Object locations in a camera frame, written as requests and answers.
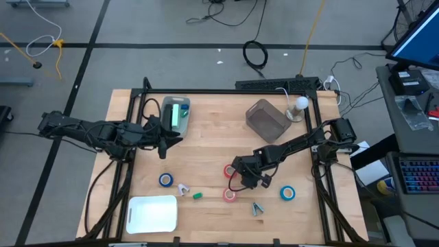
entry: computer monitor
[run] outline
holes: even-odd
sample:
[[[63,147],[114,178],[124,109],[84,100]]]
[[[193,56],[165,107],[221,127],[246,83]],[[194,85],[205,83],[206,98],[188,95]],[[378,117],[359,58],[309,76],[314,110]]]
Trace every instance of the computer monitor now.
[[[439,0],[430,5],[386,58],[397,61],[398,70],[416,65],[439,71]]]

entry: red tape roll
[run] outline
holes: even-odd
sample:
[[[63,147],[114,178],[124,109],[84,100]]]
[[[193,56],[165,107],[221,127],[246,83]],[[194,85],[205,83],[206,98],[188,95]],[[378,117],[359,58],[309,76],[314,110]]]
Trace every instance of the red tape roll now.
[[[234,172],[235,168],[233,168],[230,164],[224,167],[224,175],[226,178],[230,178]]]
[[[232,197],[228,197],[227,193],[232,193]],[[222,192],[222,198],[224,199],[225,202],[234,202],[236,201],[236,193],[229,190],[228,188],[225,188],[224,191]]]

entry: tape roll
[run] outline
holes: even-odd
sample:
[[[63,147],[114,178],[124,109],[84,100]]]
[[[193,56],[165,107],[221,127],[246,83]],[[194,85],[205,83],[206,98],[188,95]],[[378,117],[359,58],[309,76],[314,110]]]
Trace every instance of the tape roll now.
[[[222,192],[222,198],[224,199],[225,202],[234,202],[236,201],[236,193],[229,190],[228,188],[225,188],[224,191]]]
[[[173,182],[174,182],[174,178],[172,178],[171,174],[165,173],[165,174],[161,174],[158,177],[158,183],[163,187],[170,187]]]
[[[224,175],[226,178],[230,178],[234,172],[235,168],[233,168],[230,164],[224,167]]]
[[[289,185],[282,187],[281,189],[282,199],[289,201],[289,200],[293,200],[295,196],[296,196],[296,191],[293,189],[293,187]]]

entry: gray floor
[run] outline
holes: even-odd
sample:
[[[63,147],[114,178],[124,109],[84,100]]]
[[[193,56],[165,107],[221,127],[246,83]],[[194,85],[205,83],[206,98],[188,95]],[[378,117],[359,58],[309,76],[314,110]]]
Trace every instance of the gray floor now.
[[[71,0],[69,9],[37,10],[62,26],[66,42],[87,43],[102,3],[103,0]],[[248,13],[252,3],[229,0],[218,18],[237,22]],[[319,4],[320,0],[268,0],[258,40],[271,44],[305,44]],[[206,14],[207,4],[201,4],[201,1],[112,0],[97,42],[243,43],[254,37],[262,5],[260,1],[242,26],[224,27],[212,21],[185,24],[190,17]],[[311,43],[378,45],[392,25],[395,7],[395,1],[327,1]],[[0,32],[16,42],[29,42],[43,34],[54,35],[57,29],[40,20],[29,8],[12,9],[2,2]],[[63,50],[60,68],[64,80],[61,82],[33,69],[17,51],[12,49],[5,54],[9,49],[0,48],[0,76],[32,76],[36,84],[31,88],[0,88],[0,105],[13,107],[15,115],[8,130],[36,132],[43,112],[64,109],[85,49]],[[261,59],[259,52],[249,51],[249,56]],[[304,74],[324,80],[335,61],[361,52],[311,50]],[[288,78],[298,73],[302,50],[271,49],[268,53],[269,61],[263,70],[267,78]],[[50,49],[38,60],[46,70],[56,74],[57,55],[57,49]],[[382,57],[370,56],[360,56],[359,61],[363,64],[361,71],[351,62],[339,64],[335,69],[342,90],[353,97],[377,81],[375,67],[387,62]],[[91,121],[103,119],[111,91],[140,87],[144,76],[150,79],[154,88],[179,89],[233,89],[237,80],[259,79],[245,64],[240,49],[99,48],[91,54],[71,116]],[[377,88],[365,101],[380,96],[381,90]],[[347,117],[359,140],[369,144],[392,134],[383,100],[355,109]],[[0,141],[0,246],[15,243],[50,145],[51,141],[38,137],[9,134]],[[27,238],[28,244],[74,239],[93,161],[94,155],[68,143],[61,145]]]

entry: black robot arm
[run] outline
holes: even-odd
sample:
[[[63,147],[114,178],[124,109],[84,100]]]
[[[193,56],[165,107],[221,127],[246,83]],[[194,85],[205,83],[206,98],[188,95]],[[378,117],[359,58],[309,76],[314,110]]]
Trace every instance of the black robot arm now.
[[[40,135],[48,139],[70,137],[88,146],[104,150],[112,160],[127,161],[132,148],[157,148],[161,159],[166,158],[168,148],[182,138],[178,132],[165,130],[158,117],[150,115],[148,122],[140,124],[126,121],[89,122],[66,117],[61,112],[43,113],[38,126]]]
[[[326,139],[323,127],[330,125],[331,138]],[[321,162],[336,160],[336,151],[339,148],[346,148],[356,140],[351,123],[347,119],[333,119],[323,122],[310,133],[292,139],[280,145],[267,145],[253,150],[252,156],[236,156],[232,167],[241,174],[241,184],[247,188],[255,188],[259,180],[262,186],[268,188],[273,175],[277,171],[279,163],[283,162],[289,155],[295,154],[307,148],[315,147],[318,159]],[[272,175],[262,172],[276,168]]]

